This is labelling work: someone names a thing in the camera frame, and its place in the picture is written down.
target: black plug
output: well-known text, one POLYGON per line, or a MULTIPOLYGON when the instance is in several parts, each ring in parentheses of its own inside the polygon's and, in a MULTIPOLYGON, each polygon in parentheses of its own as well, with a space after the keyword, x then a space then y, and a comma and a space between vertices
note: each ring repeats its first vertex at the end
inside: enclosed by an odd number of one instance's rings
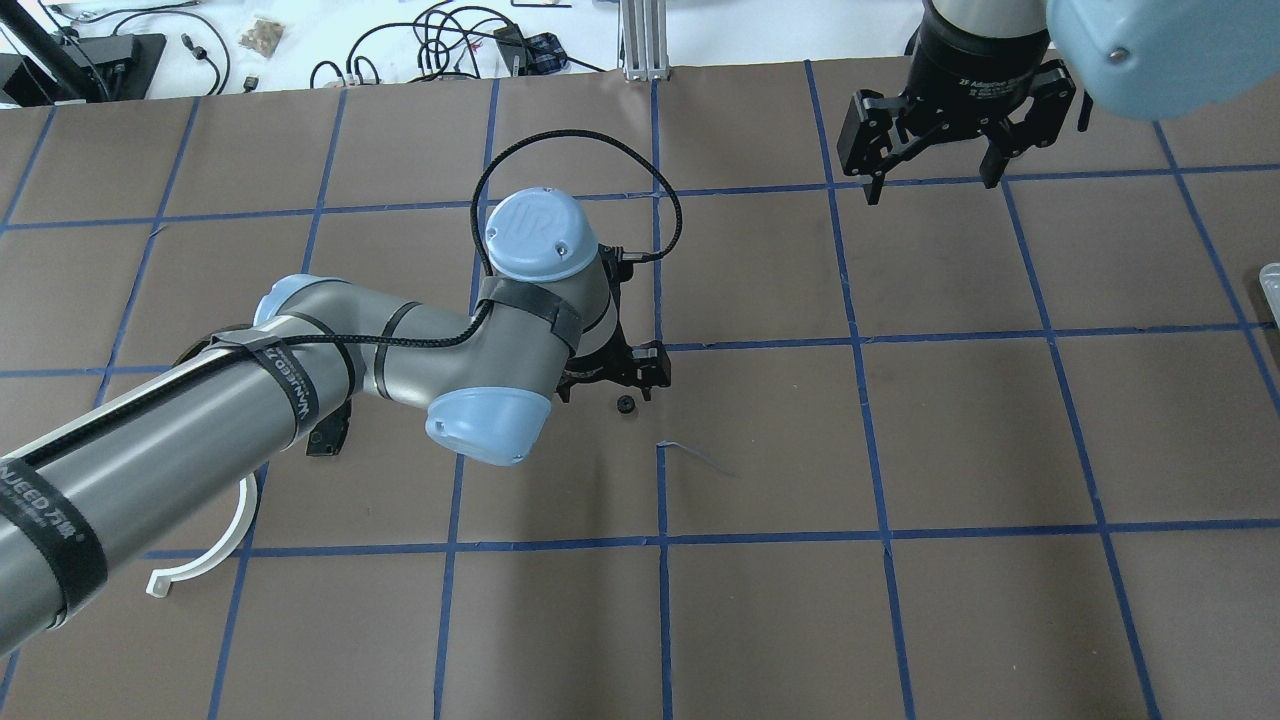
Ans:
POLYGON ((204 60, 205 58, 209 56, 209 51, 205 50, 202 46, 192 42, 191 36, 187 33, 182 33, 182 46, 186 47, 187 50, 191 50, 191 56, 197 60, 204 60))

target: black tube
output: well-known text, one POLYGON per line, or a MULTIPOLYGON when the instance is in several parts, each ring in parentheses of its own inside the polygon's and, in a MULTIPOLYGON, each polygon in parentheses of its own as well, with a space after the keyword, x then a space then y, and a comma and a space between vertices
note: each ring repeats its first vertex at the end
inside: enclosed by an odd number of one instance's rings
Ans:
POLYGON ((88 102, 106 100, 101 88, 96 87, 79 64, 72 60, 70 55, 49 37, 45 28, 22 9, 18 0, 0 0, 0 23, 18 36, 18 40, 49 68, 64 88, 88 102))

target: black velcro strap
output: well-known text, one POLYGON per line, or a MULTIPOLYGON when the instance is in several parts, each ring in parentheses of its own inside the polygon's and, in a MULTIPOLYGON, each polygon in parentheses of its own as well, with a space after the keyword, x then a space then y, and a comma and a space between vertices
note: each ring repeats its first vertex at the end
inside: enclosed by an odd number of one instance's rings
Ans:
POLYGON ((293 406, 293 439, 297 442, 307 423, 320 411, 320 396, 311 377, 293 356, 284 341, 261 331, 232 331, 214 336, 211 347, 239 346, 248 350, 257 364, 270 373, 293 406))
POLYGON ((0 459, 0 515, 36 546, 63 592, 56 628, 106 584, 97 533, 58 488, 17 457, 0 459))
POLYGON ((570 355, 577 352, 577 343, 582 340, 582 316, 554 292, 532 283, 489 275, 480 281, 476 300, 492 300, 547 320, 552 325, 552 334, 568 346, 570 355))

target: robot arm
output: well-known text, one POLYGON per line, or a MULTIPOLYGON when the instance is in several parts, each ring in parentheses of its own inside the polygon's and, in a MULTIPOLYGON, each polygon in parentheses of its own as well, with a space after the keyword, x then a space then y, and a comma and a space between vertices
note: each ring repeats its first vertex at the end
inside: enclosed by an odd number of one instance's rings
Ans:
POLYGON ((489 220, 475 318, 334 278, 292 275, 255 325, 0 460, 0 655, 82 607, 223 488, 355 392, 426 410, 476 460, 524 460, 550 396, 580 382, 669 384, 660 343, 626 347, 618 283, 577 202, 521 191, 489 220), (449 338, 421 341, 412 338, 449 338), (576 368, 572 377, 568 368, 576 368))
POLYGON ((1087 99, 1135 119, 1230 100, 1280 69, 1280 8, 1270 0, 923 1, 906 88, 858 91, 837 142, 844 173, 869 177, 870 205, 887 173, 931 145, 984 136, 988 188, 1011 159, 1052 145, 1076 86, 1064 61, 1044 61, 1051 36, 1087 99), (1025 117, 1011 119, 1028 100, 1025 117))

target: white floor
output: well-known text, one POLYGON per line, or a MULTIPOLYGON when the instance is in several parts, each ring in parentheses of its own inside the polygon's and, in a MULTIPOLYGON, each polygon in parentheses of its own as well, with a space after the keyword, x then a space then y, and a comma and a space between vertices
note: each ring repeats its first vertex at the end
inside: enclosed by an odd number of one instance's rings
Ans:
MULTIPOLYGON (((52 28, 36 0, 20 0, 46 27, 52 28)), ((119 8, 164 5, 177 0, 67 3, 69 14, 104 13, 119 8)), ((320 60, 346 64, 352 42, 365 31, 387 22, 407 22, 434 0, 205 0, 187 12, 209 19, 230 47, 232 73, 227 92, 239 92, 244 76, 260 76, 259 91, 307 87, 311 68, 320 60), (255 17, 285 26, 284 37, 268 60, 238 46, 241 33, 255 17)), ((603 68, 617 67, 618 10, 616 3, 559 0, 568 6, 512 6, 511 0, 456 0, 452 6, 484 5, 515 19, 526 36, 554 32, 566 51, 603 68)), ((79 26, 86 37, 108 35, 125 15, 79 26)), ((920 18, 920 0, 668 0, 668 42, 672 65, 724 65, 777 63, 801 59, 868 58, 899 55, 920 18)), ((462 18, 470 26, 481 19, 462 18)), ((212 70, 182 46, 180 33, 209 49, 224 64, 221 49, 207 28, 178 15, 152 15, 132 20, 122 32, 160 32, 169 45, 151 86, 151 97, 201 95, 212 82, 212 70)), ((403 82, 419 74, 417 42, 410 28, 387 29, 360 46, 376 63, 384 82, 403 82)), ((0 38, 0 51, 4 47, 0 38)), ((493 41, 477 51, 481 74, 506 74, 493 41)), ((321 70, 317 83, 335 81, 321 70)))

